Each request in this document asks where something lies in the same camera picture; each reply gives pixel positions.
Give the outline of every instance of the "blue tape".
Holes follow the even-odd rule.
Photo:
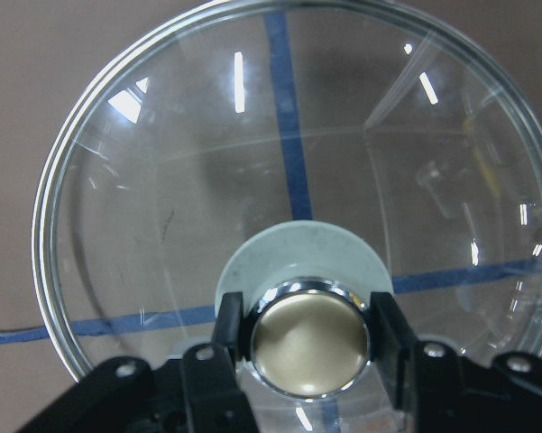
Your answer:
[[[213,323],[214,321],[215,307],[207,305],[178,311],[146,313],[144,316],[141,316],[141,314],[131,314],[119,318],[77,320],[72,322],[71,327],[74,334],[78,337],[111,336],[158,331],[176,327],[191,327]],[[0,332],[0,345],[27,343],[44,340],[48,337],[46,327],[36,327],[15,332]]]
[[[393,277],[392,283],[395,293],[403,294],[423,290],[446,289],[454,286],[473,286],[474,284],[484,284],[507,278],[526,277],[540,272],[542,272],[541,260],[525,260]],[[140,314],[132,314],[119,318],[79,320],[72,322],[72,329],[76,336],[108,336],[175,327],[190,327],[212,323],[215,318],[214,306],[207,305],[179,311],[146,313],[142,317]],[[0,345],[27,343],[44,340],[48,337],[45,327],[0,332]]]
[[[266,14],[264,25],[271,50],[272,90],[292,219],[313,219],[305,154],[300,138],[299,105],[290,57],[287,19],[284,14]]]
[[[453,286],[471,286],[536,272],[542,272],[542,261],[522,260],[393,277],[392,283],[395,294],[402,294]]]
[[[321,401],[321,412],[323,413],[323,424],[326,433],[340,433],[339,406],[335,399]]]

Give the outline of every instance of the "clear glass lens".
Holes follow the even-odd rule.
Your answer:
[[[53,331],[67,364],[159,366],[207,340],[232,253],[291,219],[364,239],[419,335],[481,363],[542,348],[542,133],[525,102],[440,24],[379,2],[305,5],[175,20],[78,105],[35,223],[39,292],[63,305],[43,301],[45,317],[74,334]],[[396,428],[373,369],[305,403],[250,368],[263,431]]]

